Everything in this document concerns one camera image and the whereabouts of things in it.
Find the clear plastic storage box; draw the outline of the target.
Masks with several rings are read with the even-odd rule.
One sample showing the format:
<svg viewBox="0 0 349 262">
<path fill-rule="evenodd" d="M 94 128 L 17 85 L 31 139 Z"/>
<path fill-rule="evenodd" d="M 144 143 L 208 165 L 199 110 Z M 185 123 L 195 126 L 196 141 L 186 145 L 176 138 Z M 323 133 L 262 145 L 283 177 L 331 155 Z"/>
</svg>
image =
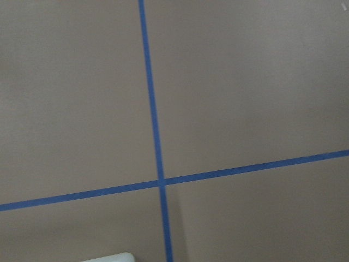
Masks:
<svg viewBox="0 0 349 262">
<path fill-rule="evenodd" d="M 124 253 L 119 253 L 115 255 L 109 255 L 105 257 L 85 260 L 83 262 L 135 262 L 135 261 L 136 259 L 131 253 L 124 252 Z"/>
</svg>

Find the brown paper table cover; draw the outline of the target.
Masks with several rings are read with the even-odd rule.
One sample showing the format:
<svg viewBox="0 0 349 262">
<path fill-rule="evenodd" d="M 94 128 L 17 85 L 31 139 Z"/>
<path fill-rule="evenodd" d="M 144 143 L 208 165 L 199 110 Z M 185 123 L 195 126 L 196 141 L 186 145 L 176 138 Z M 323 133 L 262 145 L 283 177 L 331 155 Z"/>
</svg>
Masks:
<svg viewBox="0 0 349 262">
<path fill-rule="evenodd" d="M 348 261 L 348 1 L 1 1 L 1 261 Z"/>
</svg>

